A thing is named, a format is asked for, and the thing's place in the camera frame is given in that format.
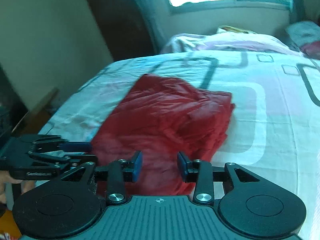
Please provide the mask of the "person's left hand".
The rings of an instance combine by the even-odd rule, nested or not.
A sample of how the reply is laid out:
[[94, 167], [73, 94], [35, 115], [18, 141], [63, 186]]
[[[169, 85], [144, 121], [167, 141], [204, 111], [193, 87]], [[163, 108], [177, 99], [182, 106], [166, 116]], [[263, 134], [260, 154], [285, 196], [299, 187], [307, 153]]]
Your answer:
[[5, 184], [6, 183], [12, 183], [12, 184], [22, 184], [21, 192], [26, 193], [30, 190], [32, 190], [35, 187], [35, 182], [28, 180], [17, 180], [14, 178], [11, 178], [8, 171], [1, 171], [1, 177], [0, 177], [0, 194], [1, 194], [1, 203], [5, 204], [7, 202], [6, 196], [5, 196]]

